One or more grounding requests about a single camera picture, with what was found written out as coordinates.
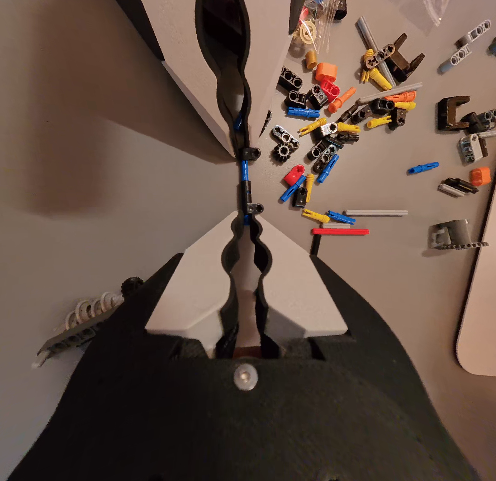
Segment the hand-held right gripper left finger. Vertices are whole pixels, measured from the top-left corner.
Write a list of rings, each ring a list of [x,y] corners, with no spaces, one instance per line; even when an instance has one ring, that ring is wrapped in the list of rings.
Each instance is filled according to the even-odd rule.
[[[198,340],[215,348],[238,329],[233,267],[239,261],[244,216],[234,211],[181,257],[146,324],[150,334]]]

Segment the pile of small lego pieces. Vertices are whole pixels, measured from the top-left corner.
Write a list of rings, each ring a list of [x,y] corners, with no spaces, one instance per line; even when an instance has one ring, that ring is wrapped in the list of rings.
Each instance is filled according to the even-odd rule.
[[[355,87],[341,93],[336,85],[337,66],[319,63],[314,50],[307,52],[305,65],[314,77],[314,84],[307,93],[301,89],[298,75],[286,67],[282,69],[279,84],[289,90],[285,100],[287,114],[310,119],[298,132],[300,137],[310,135],[314,139],[314,146],[307,154],[308,163],[312,165],[311,172],[305,175],[305,167],[298,165],[284,178],[289,189],[281,196],[280,202],[286,202],[292,197],[295,208],[303,208],[309,203],[313,187],[323,184],[329,177],[343,146],[358,141],[363,122],[368,129],[386,126],[394,131],[405,125],[407,113],[415,107],[414,99],[422,85],[405,86],[409,78],[398,83],[386,64],[386,59],[395,51],[395,41],[379,48],[363,16],[359,17],[356,25],[368,48],[360,59],[360,82],[373,82],[381,92],[352,104],[335,122],[321,117],[323,111],[330,117],[336,116],[356,94]]]

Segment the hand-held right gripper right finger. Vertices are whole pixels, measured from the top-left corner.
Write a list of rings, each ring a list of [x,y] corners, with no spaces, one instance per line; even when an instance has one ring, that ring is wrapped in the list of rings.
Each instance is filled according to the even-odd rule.
[[[255,306],[261,339],[287,348],[294,339],[343,335],[348,326],[310,254],[261,216],[251,219],[261,274]]]

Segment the dark grey lego differential gear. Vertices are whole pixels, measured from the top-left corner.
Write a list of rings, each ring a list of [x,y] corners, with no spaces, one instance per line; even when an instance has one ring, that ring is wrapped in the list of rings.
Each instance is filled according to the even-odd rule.
[[[472,240],[467,219],[434,224],[429,228],[429,248],[437,250],[468,250],[489,246],[488,242]]]

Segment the light grey lego liftarm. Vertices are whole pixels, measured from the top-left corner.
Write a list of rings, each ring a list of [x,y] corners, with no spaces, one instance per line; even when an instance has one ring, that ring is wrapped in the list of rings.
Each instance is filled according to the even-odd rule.
[[[474,29],[468,31],[463,37],[459,38],[455,45],[457,48],[462,48],[465,45],[468,45],[474,42],[477,38],[487,32],[492,26],[491,20],[487,19],[483,21],[480,25],[476,26]]]
[[[450,69],[460,64],[470,54],[471,54],[471,50],[468,44],[462,46],[454,54],[452,54],[452,56],[450,56],[450,58],[447,61],[445,61],[439,66],[438,72],[440,74],[444,74],[448,72]]]

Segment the clear bag of lego parts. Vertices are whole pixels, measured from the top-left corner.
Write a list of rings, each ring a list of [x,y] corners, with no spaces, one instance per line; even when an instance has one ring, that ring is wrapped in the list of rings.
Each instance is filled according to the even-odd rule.
[[[334,25],[348,13],[347,0],[296,0],[290,33],[316,53],[328,53]]]

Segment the lego beam with white gears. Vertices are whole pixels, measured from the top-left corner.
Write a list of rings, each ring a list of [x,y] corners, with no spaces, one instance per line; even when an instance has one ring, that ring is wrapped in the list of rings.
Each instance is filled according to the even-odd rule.
[[[87,344],[96,336],[103,323],[115,310],[143,284],[144,281],[139,277],[128,278],[121,285],[119,293],[103,292],[97,298],[80,301],[66,315],[56,334],[41,346],[32,363],[32,368],[39,368],[48,359],[71,348]]]

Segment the blue black lego axle assembly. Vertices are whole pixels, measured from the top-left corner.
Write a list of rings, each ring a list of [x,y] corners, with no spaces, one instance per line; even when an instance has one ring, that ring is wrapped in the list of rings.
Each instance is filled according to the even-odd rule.
[[[245,147],[245,138],[242,132],[243,110],[239,110],[233,121],[233,146],[235,157],[239,164],[239,208],[244,216],[244,225],[250,226],[254,215],[264,211],[262,204],[254,203],[251,194],[251,181],[249,177],[249,163],[255,162],[260,156],[261,151],[254,147]]]

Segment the black grey lego connector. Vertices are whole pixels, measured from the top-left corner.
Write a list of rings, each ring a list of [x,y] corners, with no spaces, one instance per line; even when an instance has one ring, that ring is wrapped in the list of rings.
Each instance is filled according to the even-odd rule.
[[[448,177],[443,180],[437,187],[438,191],[446,193],[452,197],[460,198],[468,194],[477,194],[479,189],[471,183],[458,179]]]

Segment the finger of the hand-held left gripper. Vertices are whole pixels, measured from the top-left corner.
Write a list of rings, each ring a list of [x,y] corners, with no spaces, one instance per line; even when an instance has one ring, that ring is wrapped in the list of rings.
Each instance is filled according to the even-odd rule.
[[[257,147],[291,41],[291,0],[243,0],[250,46],[244,68],[249,89],[249,146]]]
[[[141,0],[159,47],[163,65],[211,133],[232,157],[238,143],[234,120],[243,104],[242,38],[232,38],[221,24],[208,33],[209,0]],[[212,0],[214,7],[233,2],[235,26],[243,26],[242,0]]]

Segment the black lego bracket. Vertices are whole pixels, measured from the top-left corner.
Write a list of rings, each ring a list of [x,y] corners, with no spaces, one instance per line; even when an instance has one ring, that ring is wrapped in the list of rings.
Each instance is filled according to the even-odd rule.
[[[452,96],[437,103],[437,129],[440,131],[462,131],[469,128],[468,122],[457,121],[456,109],[470,101],[470,96]]]
[[[411,62],[406,61],[404,56],[402,56],[402,54],[400,54],[399,52],[399,48],[405,42],[406,38],[407,34],[403,33],[394,42],[393,45],[395,47],[395,51],[393,54],[391,54],[390,57],[388,57],[388,59],[386,59],[386,64],[389,68],[389,71],[398,83],[405,82],[425,58],[425,55],[423,53],[420,53]]]

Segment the black lego pin connector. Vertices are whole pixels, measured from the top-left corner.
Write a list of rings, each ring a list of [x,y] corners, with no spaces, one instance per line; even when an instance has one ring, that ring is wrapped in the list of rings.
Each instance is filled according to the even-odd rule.
[[[482,133],[495,128],[495,110],[488,110],[480,114],[470,112],[463,116],[460,120],[467,123],[465,128],[467,134]]]

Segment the grey lego connector block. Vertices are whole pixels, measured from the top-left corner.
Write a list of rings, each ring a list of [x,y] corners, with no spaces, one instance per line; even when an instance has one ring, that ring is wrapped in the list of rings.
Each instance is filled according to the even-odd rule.
[[[462,137],[458,142],[462,163],[470,165],[488,156],[486,139],[477,134]]]

